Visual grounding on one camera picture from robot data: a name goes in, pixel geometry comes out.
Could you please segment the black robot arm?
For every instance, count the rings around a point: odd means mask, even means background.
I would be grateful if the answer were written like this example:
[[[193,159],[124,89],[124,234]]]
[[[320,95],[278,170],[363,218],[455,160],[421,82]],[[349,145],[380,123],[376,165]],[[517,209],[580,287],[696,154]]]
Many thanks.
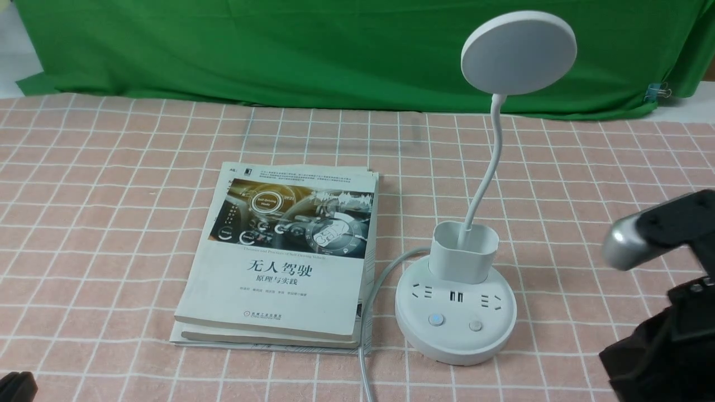
[[[669,307],[598,355],[619,401],[714,399],[714,192],[678,198],[612,224],[601,253],[629,271],[686,245],[704,276],[671,288]]]

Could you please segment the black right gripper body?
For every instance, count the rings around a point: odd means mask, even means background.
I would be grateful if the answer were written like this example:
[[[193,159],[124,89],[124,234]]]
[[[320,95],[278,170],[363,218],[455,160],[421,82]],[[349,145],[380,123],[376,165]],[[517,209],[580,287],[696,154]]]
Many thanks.
[[[669,252],[688,246],[710,278],[714,273],[714,191],[688,193],[644,211],[636,231],[648,245]]]

